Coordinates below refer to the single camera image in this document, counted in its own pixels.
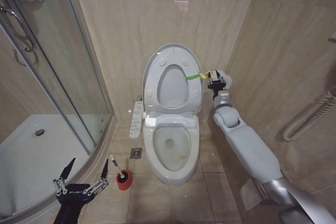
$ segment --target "floor drain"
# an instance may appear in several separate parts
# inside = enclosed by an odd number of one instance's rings
[[[141,158],[142,148],[132,148],[131,149],[131,157],[130,159],[139,159]]]
[[[37,131],[35,131],[35,136],[41,136],[44,133],[44,129],[39,129]]]

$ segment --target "toilet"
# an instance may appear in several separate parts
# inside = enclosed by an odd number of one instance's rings
[[[201,72],[188,48],[169,44],[152,55],[143,75],[144,146],[154,174],[166,184],[186,182],[196,167],[203,81],[186,77]]]

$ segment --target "shower door handle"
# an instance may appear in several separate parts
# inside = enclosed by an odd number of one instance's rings
[[[10,14],[11,16],[13,16],[18,21],[18,23],[20,24],[20,27],[22,28],[23,32],[27,36],[27,38],[28,38],[28,40],[30,42],[30,45],[31,45],[30,47],[26,47],[25,51],[26,52],[34,52],[36,50],[36,45],[32,41],[32,39],[30,38],[30,36],[28,35],[28,32],[27,32],[26,28],[23,25],[23,22],[21,21],[20,17],[16,14],[16,12],[13,11],[12,9],[6,8],[4,6],[0,6],[0,10],[3,11],[4,13]]]

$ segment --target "beige floor tile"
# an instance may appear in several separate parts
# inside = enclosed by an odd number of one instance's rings
[[[216,221],[240,221],[225,173],[206,173],[205,182]]]
[[[202,165],[201,165],[201,160],[199,159],[200,157],[197,158],[197,164],[195,168],[195,173],[202,173]]]
[[[112,142],[108,151],[108,157],[113,155],[120,167],[120,169],[127,169],[134,171],[135,159],[130,159],[132,148],[142,148],[142,140],[126,140],[123,142]],[[109,163],[109,173],[117,173],[117,168]]]
[[[192,222],[181,222],[181,221],[173,221],[171,224],[215,224],[214,221],[192,221]]]
[[[216,222],[216,224],[243,224],[241,221]]]
[[[131,188],[119,190],[116,174],[109,174],[109,186],[88,203],[82,224],[126,223]]]
[[[134,173],[153,173],[151,164],[149,163],[146,150],[142,149],[142,155],[140,159],[135,160]]]
[[[127,223],[170,222],[169,187],[154,174],[133,174]]]
[[[122,142],[127,140],[141,140],[142,132],[140,133],[138,138],[130,138],[130,127],[131,122],[118,122],[117,127],[115,128],[115,133],[113,135],[113,142]]]
[[[202,173],[194,173],[182,185],[170,186],[173,222],[214,221]]]
[[[212,141],[211,132],[207,121],[200,121],[199,123],[199,139],[200,141]]]
[[[221,159],[219,157],[216,145],[212,141],[201,141],[199,149],[199,158],[202,169],[205,173],[222,173],[224,172]]]

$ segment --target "robotic hand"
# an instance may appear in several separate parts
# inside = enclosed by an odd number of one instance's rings
[[[214,92],[214,120],[246,172],[265,193],[263,198],[270,198],[278,204],[297,206],[295,213],[279,215],[282,223],[336,224],[333,216],[311,194],[295,187],[283,176],[274,153],[230,105],[230,76],[220,70],[213,71],[213,76],[211,79],[209,74],[208,88]],[[291,222],[291,218],[296,218],[296,222]]]
[[[54,224],[76,224],[82,207],[91,202],[95,196],[101,193],[108,185],[108,159],[104,165],[100,176],[100,181],[89,184],[69,184],[65,185],[72,166],[76,158],[64,168],[58,179],[54,179],[52,183],[55,186],[57,200],[61,204],[61,209],[54,221]]]

